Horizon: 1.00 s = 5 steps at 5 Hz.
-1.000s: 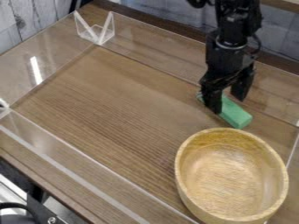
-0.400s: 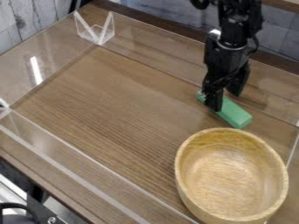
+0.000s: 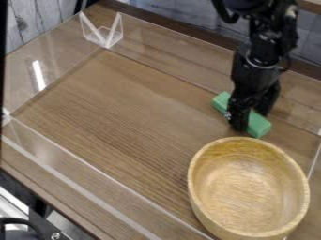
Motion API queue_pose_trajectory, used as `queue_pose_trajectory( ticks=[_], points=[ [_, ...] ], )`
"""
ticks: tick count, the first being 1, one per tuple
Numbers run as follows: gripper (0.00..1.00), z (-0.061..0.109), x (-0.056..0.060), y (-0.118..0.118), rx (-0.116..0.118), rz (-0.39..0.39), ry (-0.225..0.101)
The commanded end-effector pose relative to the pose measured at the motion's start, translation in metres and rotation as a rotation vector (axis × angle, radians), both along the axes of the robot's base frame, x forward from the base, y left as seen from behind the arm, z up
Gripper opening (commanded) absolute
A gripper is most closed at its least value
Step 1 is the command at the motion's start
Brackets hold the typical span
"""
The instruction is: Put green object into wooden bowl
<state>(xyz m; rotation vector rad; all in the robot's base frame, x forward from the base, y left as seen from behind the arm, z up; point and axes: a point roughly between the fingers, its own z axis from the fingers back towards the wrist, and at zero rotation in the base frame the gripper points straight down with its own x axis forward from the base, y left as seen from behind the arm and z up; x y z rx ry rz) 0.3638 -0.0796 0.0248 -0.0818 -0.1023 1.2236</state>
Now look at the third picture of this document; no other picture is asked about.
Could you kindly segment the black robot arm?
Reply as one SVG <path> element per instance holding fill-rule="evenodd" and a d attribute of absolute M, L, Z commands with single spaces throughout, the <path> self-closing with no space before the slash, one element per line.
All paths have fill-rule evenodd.
<path fill-rule="evenodd" d="M 210 0 L 224 23 L 248 21 L 248 41 L 232 55 L 227 119 L 247 129 L 250 112 L 267 115 L 281 92 L 279 76 L 291 66 L 297 47 L 297 0 Z"/>

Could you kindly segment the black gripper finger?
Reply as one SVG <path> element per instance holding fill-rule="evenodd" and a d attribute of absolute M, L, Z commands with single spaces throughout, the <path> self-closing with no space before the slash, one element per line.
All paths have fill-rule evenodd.
<path fill-rule="evenodd" d="M 246 131 L 248 127 L 251 106 L 242 101 L 231 99 L 227 105 L 226 118 L 235 131 Z"/>
<path fill-rule="evenodd" d="M 271 112 L 273 105 L 279 97 L 279 92 L 281 83 L 279 81 L 275 81 L 275 83 L 265 91 L 263 95 L 259 97 L 258 102 L 254 105 L 254 109 L 260 115 L 267 116 Z"/>

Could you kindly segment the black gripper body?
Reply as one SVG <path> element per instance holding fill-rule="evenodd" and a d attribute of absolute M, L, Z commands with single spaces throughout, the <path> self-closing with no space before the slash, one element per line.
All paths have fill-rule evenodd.
<path fill-rule="evenodd" d="M 230 79 L 234 88 L 230 100 L 246 102 L 254 108 L 259 97 L 270 86 L 279 81 L 281 70 L 278 66 L 267 68 L 255 67 L 246 58 L 246 52 L 238 50 L 232 55 Z"/>

